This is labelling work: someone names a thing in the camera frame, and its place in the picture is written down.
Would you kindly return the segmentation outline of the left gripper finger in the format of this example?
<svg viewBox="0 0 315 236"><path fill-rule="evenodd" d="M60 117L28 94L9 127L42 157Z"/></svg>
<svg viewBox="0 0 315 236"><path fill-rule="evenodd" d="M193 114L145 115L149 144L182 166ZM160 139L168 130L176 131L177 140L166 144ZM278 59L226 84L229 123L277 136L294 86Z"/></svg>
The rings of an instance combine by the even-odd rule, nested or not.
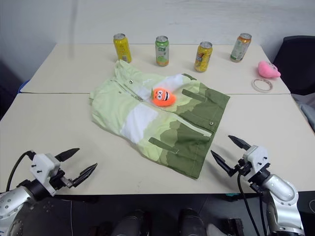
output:
<svg viewBox="0 0 315 236"><path fill-rule="evenodd" d="M79 150L80 150L79 148L72 148L64 152L61 152L60 154L56 155L55 158L60 162L65 162Z"/></svg>
<svg viewBox="0 0 315 236"><path fill-rule="evenodd" d="M80 185L83 181L85 181L91 174L92 172L95 170L95 168L97 167L97 163L87 167L86 169L84 169L80 174L79 177L75 178L72 181L72 187L77 187L78 185Z"/></svg>

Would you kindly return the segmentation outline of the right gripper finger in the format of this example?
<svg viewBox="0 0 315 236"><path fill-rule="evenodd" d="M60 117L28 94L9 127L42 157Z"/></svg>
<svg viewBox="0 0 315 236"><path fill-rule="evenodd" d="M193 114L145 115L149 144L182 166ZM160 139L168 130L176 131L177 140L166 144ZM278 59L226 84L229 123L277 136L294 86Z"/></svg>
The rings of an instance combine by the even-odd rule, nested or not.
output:
<svg viewBox="0 0 315 236"><path fill-rule="evenodd" d="M237 170L235 168L231 168L229 167L225 160L220 156L218 155L216 152L214 152L213 150L211 150L211 154L212 156L214 157L215 161L217 162L217 164L230 176L232 177L236 172Z"/></svg>
<svg viewBox="0 0 315 236"><path fill-rule="evenodd" d="M245 142L244 140L232 136L232 135L228 135L228 137L231 139L231 141L237 145L239 148L244 149L244 150L248 150L251 148L251 145L249 145L247 142Z"/></svg>

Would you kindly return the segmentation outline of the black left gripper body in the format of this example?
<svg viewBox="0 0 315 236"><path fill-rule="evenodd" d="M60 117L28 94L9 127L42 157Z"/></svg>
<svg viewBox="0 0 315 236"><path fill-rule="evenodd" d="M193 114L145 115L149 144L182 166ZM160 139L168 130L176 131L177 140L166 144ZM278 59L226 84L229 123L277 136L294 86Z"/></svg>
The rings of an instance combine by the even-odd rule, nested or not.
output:
<svg viewBox="0 0 315 236"><path fill-rule="evenodd" d="M65 172L61 169L57 171L57 174L50 178L50 185L55 189L59 190L63 187L72 188L74 186L74 181L67 179Z"/></svg>

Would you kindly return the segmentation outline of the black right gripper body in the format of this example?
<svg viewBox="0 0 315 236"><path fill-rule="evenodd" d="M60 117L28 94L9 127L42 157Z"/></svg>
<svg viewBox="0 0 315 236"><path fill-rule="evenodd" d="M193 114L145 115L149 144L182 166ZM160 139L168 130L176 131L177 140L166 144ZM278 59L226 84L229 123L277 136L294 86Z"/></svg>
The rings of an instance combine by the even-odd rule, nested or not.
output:
<svg viewBox="0 0 315 236"><path fill-rule="evenodd" d="M251 168L252 168L251 162L241 158L238 160L238 163L234 166L233 175L235 173L239 173L243 176L246 176L251 171Z"/></svg>

